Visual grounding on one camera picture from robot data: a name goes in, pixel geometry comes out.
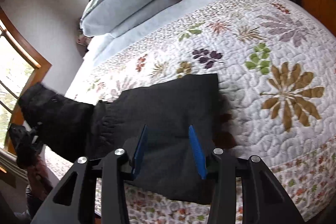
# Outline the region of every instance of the green leaf pattern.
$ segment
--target green leaf pattern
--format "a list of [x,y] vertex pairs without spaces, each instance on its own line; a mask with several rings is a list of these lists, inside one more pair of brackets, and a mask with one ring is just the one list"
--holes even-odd
[[258,46],[253,47],[254,53],[250,55],[250,61],[245,62],[247,69],[257,69],[262,75],[269,73],[271,61],[268,60],[270,49],[266,47],[265,43],[259,43]]
[[190,26],[188,30],[180,34],[178,41],[181,42],[185,38],[190,38],[191,34],[195,34],[195,35],[201,34],[202,30],[200,30],[199,27],[203,25],[204,23],[205,22],[200,22],[200,23]]

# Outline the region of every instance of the leaf pattern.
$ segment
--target leaf pattern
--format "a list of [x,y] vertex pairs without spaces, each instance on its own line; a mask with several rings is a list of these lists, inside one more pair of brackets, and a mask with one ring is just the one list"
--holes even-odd
[[191,74],[191,63],[181,62],[179,68],[176,70],[177,78],[182,78],[185,75]]
[[253,50],[254,53],[250,55],[251,61],[246,61],[245,66],[249,70],[259,69],[263,75],[268,74],[270,61],[266,59],[269,57],[270,49],[266,47],[265,43],[259,43]]
[[306,89],[297,92],[296,90],[304,89],[313,80],[314,74],[310,71],[304,72],[302,75],[301,66],[295,64],[293,66],[291,76],[288,80],[288,63],[282,64],[281,70],[272,66],[272,74],[274,79],[268,79],[268,82],[277,89],[278,93],[269,94],[261,93],[260,95],[270,95],[271,98],[267,99],[261,109],[272,109],[271,119],[278,116],[279,109],[282,105],[280,100],[284,101],[283,104],[283,117],[282,123],[286,131],[290,131],[292,128],[293,113],[290,108],[290,104],[293,107],[294,113],[298,121],[305,127],[310,126],[308,116],[311,115],[317,120],[321,119],[317,108],[312,102],[305,100],[306,98],[321,98],[324,93],[324,87],[317,86],[311,89]]
[[275,8],[277,8],[278,10],[280,10],[281,12],[283,12],[285,14],[290,14],[289,10],[285,6],[283,6],[282,4],[271,3],[271,5],[273,5]]
[[260,35],[260,32],[258,31],[258,27],[249,30],[248,26],[242,26],[238,29],[238,33],[236,33],[235,35],[237,39],[243,43],[252,41],[254,39],[256,40],[264,39],[264,37]]
[[[288,11],[282,7],[277,8],[282,12]],[[281,35],[279,41],[289,42],[292,40],[294,46],[299,47],[302,44],[302,40],[306,41],[305,37],[309,33],[309,30],[300,20],[294,22],[288,14],[290,14],[289,11],[285,12],[285,14],[273,13],[273,17],[260,15],[258,18],[268,20],[267,22],[262,22],[260,25],[267,28],[269,34]]]
[[210,52],[207,49],[201,48],[199,50],[193,50],[192,54],[194,55],[193,59],[198,59],[198,62],[200,64],[206,63],[206,65],[204,66],[205,69],[212,68],[215,62],[224,63],[222,61],[219,61],[223,57],[223,54],[221,52],[217,51]]
[[230,23],[224,21],[211,22],[207,27],[210,27],[213,30],[213,33],[219,35],[229,30],[231,26]]
[[205,22],[200,22],[200,23],[190,26],[190,28],[187,31],[181,34],[178,41],[181,42],[184,38],[190,38],[190,34],[196,34],[196,35],[201,34],[202,30],[200,30],[199,27],[203,25],[204,23]]
[[150,74],[150,76],[152,78],[156,78],[159,75],[164,74],[167,67],[168,67],[168,62],[156,63],[154,65],[154,68],[152,69],[152,73]]
[[145,66],[145,61],[146,61],[146,57],[148,54],[145,54],[144,56],[140,57],[138,59],[137,65],[136,65],[136,70],[137,72],[141,72],[142,68]]
[[109,102],[117,99],[124,90],[133,89],[136,86],[137,82],[132,79],[132,77],[125,77],[122,81],[117,80],[115,82],[115,89],[111,89],[110,96],[111,99]]
[[100,78],[96,78],[92,84],[89,85],[89,88],[87,89],[86,92],[89,92],[90,90],[93,90],[95,89],[96,87],[98,87],[99,89],[103,88],[105,86],[105,83],[101,82],[101,83],[98,83],[100,82]]

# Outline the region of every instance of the black garment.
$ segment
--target black garment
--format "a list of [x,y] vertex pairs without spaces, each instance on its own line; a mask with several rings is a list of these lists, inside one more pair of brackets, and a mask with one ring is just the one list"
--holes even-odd
[[169,199],[210,203],[212,185],[197,172],[188,132],[193,125],[209,155],[214,149],[212,133],[219,126],[218,98],[218,79],[212,74],[126,90],[112,103],[98,102],[93,113],[90,105],[56,95],[41,84],[28,89],[19,105],[30,126],[43,123],[41,140],[71,160],[104,157],[147,125],[153,134],[148,136],[140,174],[131,184]]

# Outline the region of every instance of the quilted bedspread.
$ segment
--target quilted bedspread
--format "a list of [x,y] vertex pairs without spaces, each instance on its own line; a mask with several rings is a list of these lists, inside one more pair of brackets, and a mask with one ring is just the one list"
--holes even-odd
[[[237,143],[231,153],[259,155],[308,220],[335,193],[335,59],[335,37],[290,4],[220,0],[114,55],[73,99],[112,102],[126,89],[217,73],[232,117],[224,126]],[[131,223],[207,220],[209,206],[125,189]]]

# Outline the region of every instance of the silver bolt head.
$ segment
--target silver bolt head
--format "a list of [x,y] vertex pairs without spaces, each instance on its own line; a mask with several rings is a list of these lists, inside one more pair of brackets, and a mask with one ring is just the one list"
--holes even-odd
[[216,155],[221,155],[221,154],[223,154],[223,149],[221,149],[221,148],[215,148],[214,150],[213,150],[213,152],[216,154]]
[[115,153],[116,155],[120,156],[120,155],[122,155],[122,154],[125,153],[125,150],[122,149],[122,148],[118,148],[118,149],[116,149],[116,150],[114,151],[114,153]]
[[253,162],[260,162],[260,157],[258,157],[258,156],[252,156],[251,157],[251,161],[253,161]]
[[80,158],[78,158],[77,162],[79,164],[84,164],[84,163],[87,162],[87,157],[80,157]]

